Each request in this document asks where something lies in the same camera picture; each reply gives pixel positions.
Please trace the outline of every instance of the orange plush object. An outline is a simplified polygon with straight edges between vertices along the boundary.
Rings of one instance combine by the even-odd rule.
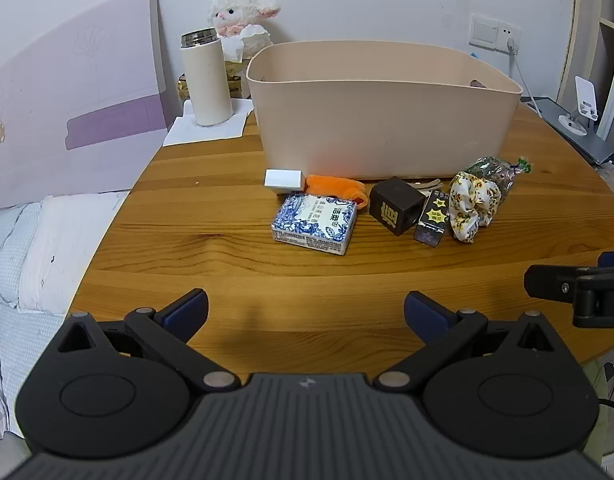
[[[367,207],[369,197],[362,182],[337,176],[309,175],[305,193],[320,196],[335,196],[342,200],[353,200],[358,209]]]

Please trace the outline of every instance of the metal screw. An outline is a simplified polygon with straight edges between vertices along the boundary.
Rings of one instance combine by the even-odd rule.
[[[231,386],[236,378],[229,372],[209,372],[202,380],[211,388],[226,388]]]
[[[410,380],[407,374],[397,371],[384,372],[378,377],[378,382],[388,388],[402,388],[402,386],[407,386]]]

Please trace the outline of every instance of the storage bin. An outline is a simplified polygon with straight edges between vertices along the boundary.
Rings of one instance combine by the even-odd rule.
[[[270,168],[363,179],[453,176],[497,155],[522,93],[463,52],[390,41],[275,44],[247,79]]]

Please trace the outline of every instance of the thermos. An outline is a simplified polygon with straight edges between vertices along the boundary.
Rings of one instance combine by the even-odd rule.
[[[233,115],[222,43],[214,28],[182,36],[180,54],[199,126],[223,123]]]

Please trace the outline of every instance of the white logo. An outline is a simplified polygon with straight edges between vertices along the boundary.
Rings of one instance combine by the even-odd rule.
[[[298,384],[302,386],[304,389],[308,390],[310,386],[313,386],[314,384],[316,384],[316,381],[314,381],[311,377],[307,377],[303,381],[298,381]]]

